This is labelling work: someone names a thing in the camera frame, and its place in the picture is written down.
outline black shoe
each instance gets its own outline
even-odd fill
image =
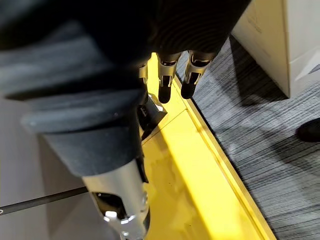
[[[300,140],[304,142],[320,142],[320,118],[316,118],[302,124],[297,129],[296,135]]]

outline yellow floor strip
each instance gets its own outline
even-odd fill
[[[157,57],[148,90],[158,94]],[[276,239],[192,101],[172,85],[168,111],[143,144],[151,207],[147,240]]]

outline striped carpet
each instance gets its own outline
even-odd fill
[[[187,59],[177,67],[181,79]],[[320,85],[287,99],[231,37],[193,99],[276,237],[320,239],[320,143],[295,136],[320,117]]]

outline white cabinet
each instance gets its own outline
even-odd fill
[[[253,0],[233,29],[288,97],[320,83],[319,13],[319,0]]]

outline screw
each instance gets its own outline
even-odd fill
[[[148,194],[145,192],[142,199],[142,204],[147,205],[147,203],[148,203]]]
[[[122,235],[125,236],[125,237],[128,237],[129,233],[127,231],[122,231]]]

